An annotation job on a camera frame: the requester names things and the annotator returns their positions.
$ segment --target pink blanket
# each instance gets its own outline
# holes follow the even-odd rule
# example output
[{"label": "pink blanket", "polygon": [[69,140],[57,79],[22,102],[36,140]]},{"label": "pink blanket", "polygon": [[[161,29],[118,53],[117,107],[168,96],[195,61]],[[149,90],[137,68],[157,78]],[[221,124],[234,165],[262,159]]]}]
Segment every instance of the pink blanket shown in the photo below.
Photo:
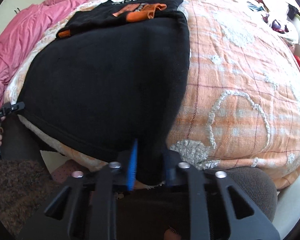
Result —
[{"label": "pink blanket", "polygon": [[45,0],[18,13],[0,35],[0,107],[3,93],[42,34],[89,0]]}]

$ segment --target hand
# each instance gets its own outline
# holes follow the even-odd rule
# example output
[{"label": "hand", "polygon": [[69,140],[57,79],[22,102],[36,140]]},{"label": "hand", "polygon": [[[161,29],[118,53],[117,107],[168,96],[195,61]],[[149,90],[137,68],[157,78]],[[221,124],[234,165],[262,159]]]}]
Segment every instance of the hand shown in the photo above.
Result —
[{"label": "hand", "polygon": [[171,229],[168,229],[167,231],[165,231],[163,239],[164,240],[181,240],[181,236],[174,233]]},{"label": "hand", "polygon": [[3,128],[0,127],[0,146],[2,145],[2,134],[3,134]]}]

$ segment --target metal bolt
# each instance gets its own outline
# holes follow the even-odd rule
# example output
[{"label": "metal bolt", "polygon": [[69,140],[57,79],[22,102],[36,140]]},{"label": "metal bolt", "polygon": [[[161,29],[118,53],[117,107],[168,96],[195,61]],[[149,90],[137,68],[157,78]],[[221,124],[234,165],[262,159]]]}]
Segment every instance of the metal bolt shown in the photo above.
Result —
[{"label": "metal bolt", "polygon": [[187,162],[178,163],[178,166],[179,166],[179,168],[182,168],[182,169],[189,169],[190,168],[190,164],[187,163]]},{"label": "metal bolt", "polygon": [[74,171],[74,172],[72,172],[71,176],[74,178],[82,178],[83,172],[82,171]]},{"label": "metal bolt", "polygon": [[227,174],[224,171],[217,171],[215,175],[219,179],[225,178],[227,176]]},{"label": "metal bolt", "polygon": [[117,168],[121,167],[121,163],[119,163],[119,162],[111,162],[111,163],[109,163],[109,167],[111,169],[117,169]]}]

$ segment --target bed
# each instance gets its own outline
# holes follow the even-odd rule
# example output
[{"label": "bed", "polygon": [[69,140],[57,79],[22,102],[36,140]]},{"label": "bed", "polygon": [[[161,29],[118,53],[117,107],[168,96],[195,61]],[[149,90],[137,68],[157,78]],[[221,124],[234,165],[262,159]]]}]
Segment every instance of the bed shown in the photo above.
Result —
[{"label": "bed", "polygon": [[[90,0],[46,30],[10,80],[4,101],[17,102],[31,62],[76,11],[106,1]],[[282,189],[300,175],[300,68],[284,40],[246,2],[184,0],[180,10],[190,32],[190,66],[166,143],[198,169],[258,167]],[[47,144],[91,171],[105,165],[19,118]]]}]

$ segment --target beige fabric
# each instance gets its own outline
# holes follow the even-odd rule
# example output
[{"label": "beige fabric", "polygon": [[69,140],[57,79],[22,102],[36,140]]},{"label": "beige fabric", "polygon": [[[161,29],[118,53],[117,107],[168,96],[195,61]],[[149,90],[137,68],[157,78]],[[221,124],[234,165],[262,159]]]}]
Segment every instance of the beige fabric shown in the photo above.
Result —
[{"label": "beige fabric", "polygon": [[[77,10],[105,1],[92,0]],[[198,169],[258,167],[277,188],[287,187],[300,175],[300,68],[292,53],[246,0],[185,0],[183,6],[190,68],[168,146]],[[73,14],[45,32],[11,80],[6,101],[16,102],[31,61]],[[104,165],[21,121],[90,170]]]},{"label": "beige fabric", "polygon": [[68,156],[63,156],[57,152],[40,151],[40,153],[50,174],[65,164],[66,161],[71,160]]}]

